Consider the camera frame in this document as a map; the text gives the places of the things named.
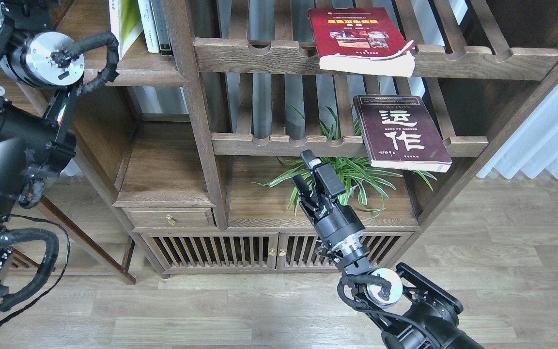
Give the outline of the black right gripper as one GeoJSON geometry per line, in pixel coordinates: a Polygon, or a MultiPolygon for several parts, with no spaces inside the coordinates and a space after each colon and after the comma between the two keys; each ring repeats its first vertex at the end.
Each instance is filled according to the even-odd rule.
{"type": "Polygon", "coordinates": [[[312,150],[300,153],[310,171],[312,189],[300,174],[293,177],[300,206],[328,251],[352,253],[362,248],[359,236],[365,230],[350,206],[339,203],[345,193],[334,167],[323,163],[312,150]]]}

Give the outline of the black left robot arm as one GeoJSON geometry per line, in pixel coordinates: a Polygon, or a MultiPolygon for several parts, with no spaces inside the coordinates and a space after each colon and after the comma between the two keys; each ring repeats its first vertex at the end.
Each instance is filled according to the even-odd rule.
{"type": "Polygon", "coordinates": [[[45,177],[56,177],[75,156],[68,130],[76,100],[117,77],[118,41],[104,31],[74,41],[52,29],[46,0],[0,0],[0,67],[35,88],[55,95],[42,117],[16,108],[0,92],[0,311],[27,300],[48,281],[59,240],[40,229],[9,230],[16,203],[38,204],[45,177]],[[27,286],[10,292],[2,281],[11,265],[12,245],[40,240],[45,256],[27,286]]]}

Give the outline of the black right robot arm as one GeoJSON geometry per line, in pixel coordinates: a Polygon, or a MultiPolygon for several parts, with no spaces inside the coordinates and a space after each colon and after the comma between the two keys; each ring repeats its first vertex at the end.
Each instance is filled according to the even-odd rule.
{"type": "Polygon", "coordinates": [[[301,158],[311,183],[301,175],[293,179],[300,206],[321,241],[317,254],[342,274],[341,300],[378,326],[388,349],[479,349],[458,328],[459,300],[405,263],[395,270],[372,267],[369,250],[359,240],[365,228],[354,210],[339,202],[345,190],[333,166],[310,150],[301,158]]]}

